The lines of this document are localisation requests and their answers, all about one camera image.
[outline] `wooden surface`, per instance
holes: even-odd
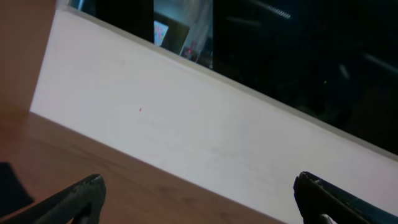
[[[54,12],[55,0],[0,1],[0,113],[29,109]]]
[[[2,117],[0,146],[36,202],[101,174],[101,223],[279,223],[33,113]]]

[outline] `black object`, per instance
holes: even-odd
[[[71,6],[78,7],[72,1]],[[111,25],[154,42],[154,2],[148,0],[84,0],[81,10]]]
[[[0,217],[33,203],[6,162],[0,162]]]
[[[106,187],[102,176],[93,174],[51,196],[2,224],[95,224],[100,221]]]
[[[293,189],[305,224],[328,223],[323,215],[328,215],[339,224],[398,223],[398,217],[309,172],[302,172],[296,178]]]

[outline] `white wall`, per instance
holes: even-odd
[[[57,11],[31,110],[284,222],[303,170],[398,215],[398,163],[191,67]]]

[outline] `glass window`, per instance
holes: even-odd
[[[71,0],[71,5],[398,154],[393,0]]]

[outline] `dark window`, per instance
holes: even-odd
[[[398,154],[393,0],[73,0],[72,6]]]

